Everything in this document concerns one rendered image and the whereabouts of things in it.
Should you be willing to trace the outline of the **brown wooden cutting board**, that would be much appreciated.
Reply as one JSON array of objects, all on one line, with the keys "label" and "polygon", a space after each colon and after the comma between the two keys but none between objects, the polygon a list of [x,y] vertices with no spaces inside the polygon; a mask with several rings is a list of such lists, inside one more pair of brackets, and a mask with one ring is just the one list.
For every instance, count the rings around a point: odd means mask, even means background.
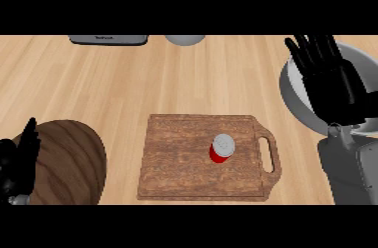
[{"label": "brown wooden cutting board", "polygon": [[[209,157],[227,134],[234,152]],[[262,202],[282,174],[276,140],[251,115],[153,114],[147,119],[137,187],[140,200]]]}]

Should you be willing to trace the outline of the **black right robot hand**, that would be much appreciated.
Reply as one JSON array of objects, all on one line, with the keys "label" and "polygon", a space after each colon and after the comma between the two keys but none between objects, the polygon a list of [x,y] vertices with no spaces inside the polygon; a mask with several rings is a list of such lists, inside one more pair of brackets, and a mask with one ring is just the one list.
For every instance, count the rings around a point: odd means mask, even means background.
[{"label": "black right robot hand", "polygon": [[378,118],[378,91],[366,90],[353,63],[342,57],[332,35],[285,39],[316,116],[327,125],[357,125]]}]

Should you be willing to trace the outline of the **grey round object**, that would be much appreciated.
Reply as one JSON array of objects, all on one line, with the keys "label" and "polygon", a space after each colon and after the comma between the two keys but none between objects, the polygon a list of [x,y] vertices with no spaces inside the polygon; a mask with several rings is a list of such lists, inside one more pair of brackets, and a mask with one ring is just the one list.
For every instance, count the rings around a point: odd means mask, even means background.
[{"label": "grey round object", "polygon": [[192,46],[197,44],[205,36],[203,35],[166,35],[166,40],[178,46]]}]

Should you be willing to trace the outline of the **dark wooden round board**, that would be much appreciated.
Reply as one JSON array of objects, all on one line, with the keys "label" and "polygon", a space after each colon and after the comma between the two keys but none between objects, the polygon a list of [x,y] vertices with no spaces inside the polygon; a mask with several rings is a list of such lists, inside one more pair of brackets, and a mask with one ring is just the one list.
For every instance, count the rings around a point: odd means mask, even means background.
[{"label": "dark wooden round board", "polygon": [[96,205],[106,178],[99,135],[73,120],[37,124],[35,130],[41,143],[28,205]]}]

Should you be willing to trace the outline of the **grey metal pot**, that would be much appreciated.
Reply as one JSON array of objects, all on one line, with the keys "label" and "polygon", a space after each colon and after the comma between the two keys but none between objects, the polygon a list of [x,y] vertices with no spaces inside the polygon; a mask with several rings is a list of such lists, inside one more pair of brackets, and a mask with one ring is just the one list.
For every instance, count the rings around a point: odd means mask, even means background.
[{"label": "grey metal pot", "polygon": [[[354,46],[338,42],[342,57],[353,63],[369,92],[378,91],[378,58],[372,57]],[[283,65],[279,77],[280,96],[293,117],[316,133],[327,135],[327,125],[313,112],[302,76],[292,58]],[[353,130],[354,135],[378,136],[378,118],[367,118],[366,122]]]}]

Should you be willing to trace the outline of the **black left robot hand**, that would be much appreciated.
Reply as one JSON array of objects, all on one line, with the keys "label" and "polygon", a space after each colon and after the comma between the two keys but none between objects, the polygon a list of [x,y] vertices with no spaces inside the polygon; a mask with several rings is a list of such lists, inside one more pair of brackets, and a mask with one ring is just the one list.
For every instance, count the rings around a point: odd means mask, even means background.
[{"label": "black left robot hand", "polygon": [[41,140],[31,117],[19,136],[19,143],[0,139],[0,205],[10,206],[8,198],[31,195],[35,185],[35,164]]}]

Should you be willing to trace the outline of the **red can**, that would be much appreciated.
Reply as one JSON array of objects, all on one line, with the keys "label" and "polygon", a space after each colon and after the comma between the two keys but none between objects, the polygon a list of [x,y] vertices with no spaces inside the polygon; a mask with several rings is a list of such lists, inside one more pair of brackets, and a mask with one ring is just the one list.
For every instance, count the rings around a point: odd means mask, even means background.
[{"label": "red can", "polygon": [[209,159],[214,163],[223,163],[234,153],[234,141],[227,134],[218,134],[209,145]]}]

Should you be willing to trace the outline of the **grey flat appliance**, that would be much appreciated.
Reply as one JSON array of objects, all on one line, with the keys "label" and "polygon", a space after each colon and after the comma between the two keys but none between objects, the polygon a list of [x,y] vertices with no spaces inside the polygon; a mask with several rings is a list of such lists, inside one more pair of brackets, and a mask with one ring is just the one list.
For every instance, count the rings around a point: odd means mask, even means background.
[{"label": "grey flat appliance", "polygon": [[146,35],[69,35],[69,41],[79,45],[140,46]]}]

